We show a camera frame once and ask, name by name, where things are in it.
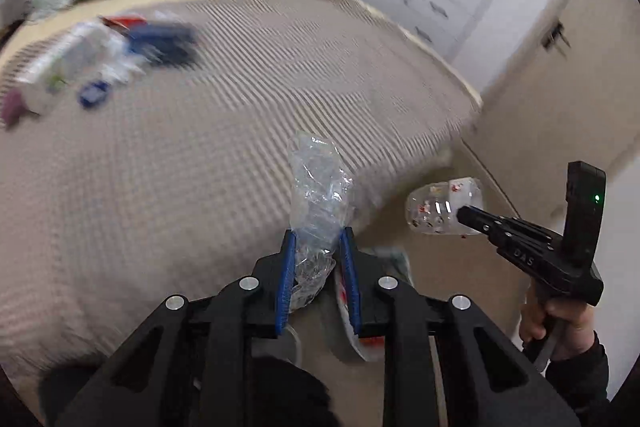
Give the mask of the black right sleeve forearm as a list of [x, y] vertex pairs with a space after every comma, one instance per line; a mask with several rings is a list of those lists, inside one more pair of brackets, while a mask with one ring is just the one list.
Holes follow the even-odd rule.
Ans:
[[594, 334], [593, 345], [581, 355], [551, 361], [546, 380], [570, 406], [582, 426], [604, 426], [611, 402], [608, 399], [608, 356]]

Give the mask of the person's right hand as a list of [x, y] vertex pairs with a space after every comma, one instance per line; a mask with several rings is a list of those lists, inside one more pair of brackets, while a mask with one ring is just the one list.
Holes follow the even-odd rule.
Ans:
[[588, 351], [596, 341], [594, 331], [594, 311], [596, 309], [582, 301], [549, 298], [544, 300], [535, 281], [527, 289], [525, 303], [521, 309], [521, 321], [518, 326], [523, 345], [532, 340], [543, 340], [547, 336], [547, 326], [552, 329], [561, 327], [556, 336], [552, 361], [568, 360]]

